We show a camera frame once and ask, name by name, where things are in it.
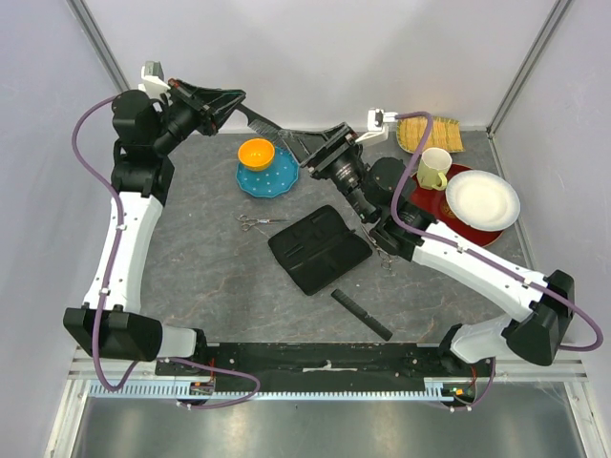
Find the black zippered tool case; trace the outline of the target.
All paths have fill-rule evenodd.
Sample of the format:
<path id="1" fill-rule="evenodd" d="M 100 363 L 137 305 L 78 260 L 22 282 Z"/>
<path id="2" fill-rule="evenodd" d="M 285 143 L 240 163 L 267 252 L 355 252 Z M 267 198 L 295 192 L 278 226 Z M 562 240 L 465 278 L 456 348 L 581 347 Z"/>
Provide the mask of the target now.
<path id="1" fill-rule="evenodd" d="M 281 267 L 312 296 L 372 255 L 368 243 L 349 229 L 338 211 L 324 205 L 268 241 Z"/>

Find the black straight comb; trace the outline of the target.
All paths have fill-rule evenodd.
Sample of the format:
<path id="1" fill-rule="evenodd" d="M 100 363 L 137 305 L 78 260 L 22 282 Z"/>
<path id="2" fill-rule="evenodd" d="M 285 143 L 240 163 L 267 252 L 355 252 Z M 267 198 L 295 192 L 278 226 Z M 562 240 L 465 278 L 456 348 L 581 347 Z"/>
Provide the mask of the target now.
<path id="1" fill-rule="evenodd" d="M 374 332 L 383 341 L 388 342 L 392 338 L 393 333 L 388 328 L 372 317 L 367 310 L 361 307 L 342 290 L 333 290 L 331 293 L 331 298 L 341 304 L 351 315 Z"/>

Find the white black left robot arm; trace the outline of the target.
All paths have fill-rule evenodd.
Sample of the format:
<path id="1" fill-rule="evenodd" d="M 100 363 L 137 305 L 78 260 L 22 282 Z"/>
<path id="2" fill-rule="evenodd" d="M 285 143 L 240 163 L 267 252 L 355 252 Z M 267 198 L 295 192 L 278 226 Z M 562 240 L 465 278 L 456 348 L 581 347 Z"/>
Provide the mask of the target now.
<path id="1" fill-rule="evenodd" d="M 189 375 L 208 367 L 203 332 L 141 315 L 140 287 L 175 171 L 169 155 L 194 132 L 215 135 L 244 99 L 242 90 L 172 78 L 151 79 L 110 100 L 117 140 L 111 176 L 102 181 L 111 193 L 109 228 L 82 305 L 63 316 L 64 328 L 89 356 L 137 362 L 177 357 Z"/>

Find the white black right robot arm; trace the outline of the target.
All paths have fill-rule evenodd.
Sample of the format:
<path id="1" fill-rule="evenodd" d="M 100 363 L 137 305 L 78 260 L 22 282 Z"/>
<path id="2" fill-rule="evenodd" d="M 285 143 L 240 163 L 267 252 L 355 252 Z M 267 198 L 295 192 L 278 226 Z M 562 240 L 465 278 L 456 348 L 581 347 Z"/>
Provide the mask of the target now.
<path id="1" fill-rule="evenodd" d="M 368 166 L 365 140 L 347 124 L 321 132 L 282 130 L 280 140 L 315 179 L 330 179 L 370 236 L 390 255 L 442 272 L 502 309 L 502 316 L 457 324 L 437 351 L 439 368 L 459 375 L 481 360 L 514 354 L 551 365 L 573 319 L 574 281 L 522 268 L 459 236 L 411 201 L 411 164 L 382 157 Z"/>

